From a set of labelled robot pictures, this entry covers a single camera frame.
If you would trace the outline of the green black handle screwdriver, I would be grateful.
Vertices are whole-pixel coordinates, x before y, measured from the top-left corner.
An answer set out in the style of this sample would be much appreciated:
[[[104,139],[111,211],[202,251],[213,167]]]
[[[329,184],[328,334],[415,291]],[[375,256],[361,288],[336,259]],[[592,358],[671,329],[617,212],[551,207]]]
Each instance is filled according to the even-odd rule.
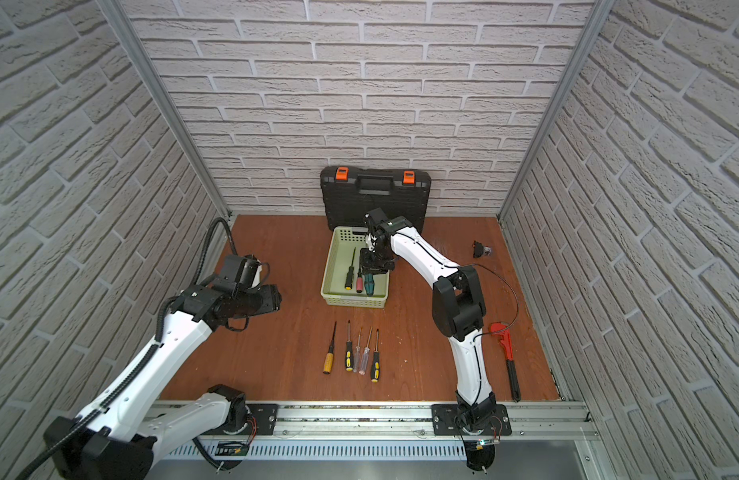
[[[373,278],[373,274],[363,275],[363,287],[363,291],[367,296],[375,295],[375,278]]]

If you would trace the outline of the black yellow screwdriver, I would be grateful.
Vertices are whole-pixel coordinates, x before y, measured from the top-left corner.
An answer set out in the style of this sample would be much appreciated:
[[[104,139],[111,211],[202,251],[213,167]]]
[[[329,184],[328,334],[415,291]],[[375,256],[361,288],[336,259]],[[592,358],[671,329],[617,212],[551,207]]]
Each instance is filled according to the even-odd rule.
[[[381,377],[381,356],[379,355],[379,330],[375,331],[375,351],[373,351],[373,364],[371,364],[371,382],[379,382]]]
[[[350,321],[346,322],[344,368],[348,372],[353,372],[353,344],[351,339]]]

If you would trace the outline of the orange handle screwdriver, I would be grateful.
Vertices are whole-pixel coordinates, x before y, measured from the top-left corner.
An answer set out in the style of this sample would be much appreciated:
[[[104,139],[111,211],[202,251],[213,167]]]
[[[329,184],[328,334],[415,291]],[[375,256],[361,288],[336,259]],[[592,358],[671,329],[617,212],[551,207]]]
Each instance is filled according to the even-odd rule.
[[[333,324],[329,346],[325,355],[325,360],[323,362],[322,373],[325,375],[331,374],[333,368],[336,326],[337,323]]]

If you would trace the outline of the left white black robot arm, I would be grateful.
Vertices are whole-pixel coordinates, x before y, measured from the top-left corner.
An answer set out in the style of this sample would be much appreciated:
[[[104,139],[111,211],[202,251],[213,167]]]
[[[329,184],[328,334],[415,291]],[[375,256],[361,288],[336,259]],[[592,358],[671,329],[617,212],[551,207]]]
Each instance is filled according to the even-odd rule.
[[[229,255],[217,275],[167,298],[154,337],[129,366],[73,418],[56,418],[44,440],[64,479],[142,479],[167,454],[213,430],[256,432],[243,392],[215,385],[153,420],[146,414],[181,365],[231,321],[277,312],[281,295],[252,255]]]

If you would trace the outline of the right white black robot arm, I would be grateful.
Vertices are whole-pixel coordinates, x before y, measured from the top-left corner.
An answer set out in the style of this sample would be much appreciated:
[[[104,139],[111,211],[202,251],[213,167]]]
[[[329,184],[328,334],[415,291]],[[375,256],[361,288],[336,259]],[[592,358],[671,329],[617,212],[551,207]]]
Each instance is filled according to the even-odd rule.
[[[431,288],[431,315],[449,340],[457,370],[457,422],[467,431],[485,428],[497,400],[483,358],[483,317],[487,306],[479,274],[439,253],[403,216],[387,218],[381,208],[364,214],[366,247],[360,266],[366,274],[385,274],[403,258]]]

